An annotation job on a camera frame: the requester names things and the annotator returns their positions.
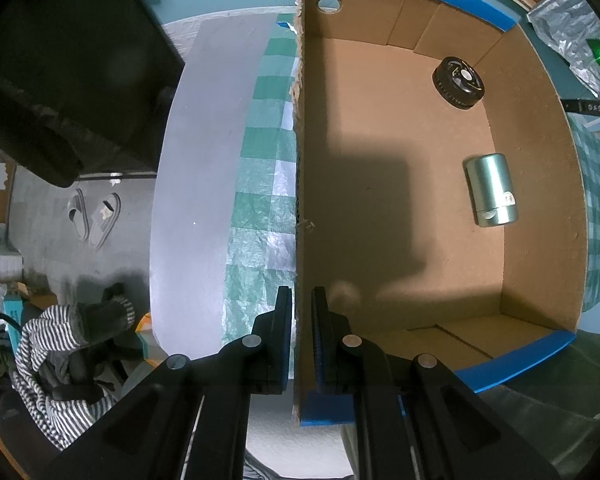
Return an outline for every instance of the green and white checkered tablecloth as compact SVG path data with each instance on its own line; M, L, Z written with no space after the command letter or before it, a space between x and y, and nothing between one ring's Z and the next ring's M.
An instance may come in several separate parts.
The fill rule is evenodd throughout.
M292 14L273 25L248 111L224 279L225 344L272 310L296 278L296 135L289 89L298 65Z
M580 160L587 209L589 250L582 305L586 312L600 302L600 140L571 116L569 124Z

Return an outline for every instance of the black and white striped clothing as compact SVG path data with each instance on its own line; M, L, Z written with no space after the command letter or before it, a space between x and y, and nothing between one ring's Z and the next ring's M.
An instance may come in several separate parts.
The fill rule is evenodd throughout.
M126 308L127 328L131 327L135 320L131 302L123 296L115 296L111 301ZM15 355L17 370L11 376L13 387L33 420L58 449L69 446L116 402L105 388L95 404L85 400L53 400L36 381L36 374L49 352L73 352L89 345L76 333L72 308L71 305L50 306L40 317L22 327Z

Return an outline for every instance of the black wheel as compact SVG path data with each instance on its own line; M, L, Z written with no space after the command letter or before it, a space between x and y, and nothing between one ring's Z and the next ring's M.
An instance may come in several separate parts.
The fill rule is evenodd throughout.
M484 85L474 67L458 57L445 57L433 71L433 84L456 108L468 110L484 96Z

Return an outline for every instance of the metal canister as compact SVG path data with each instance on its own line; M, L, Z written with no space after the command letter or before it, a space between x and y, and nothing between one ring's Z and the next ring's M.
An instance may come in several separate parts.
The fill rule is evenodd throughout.
M474 197L478 225L493 227L515 222L518 207L505 156L502 153L477 156L466 161L464 166Z

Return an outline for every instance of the pair of slippers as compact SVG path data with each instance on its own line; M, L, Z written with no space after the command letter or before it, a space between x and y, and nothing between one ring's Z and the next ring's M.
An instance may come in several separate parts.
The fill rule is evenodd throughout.
M100 201L96 211L91 215L91 229L84 206L84 195L77 188L67 205L69 220L74 224L75 232L80 240L89 239L89 243L97 250L102 247L104 240L113 229L113 224L120 216L120 197L111 193Z

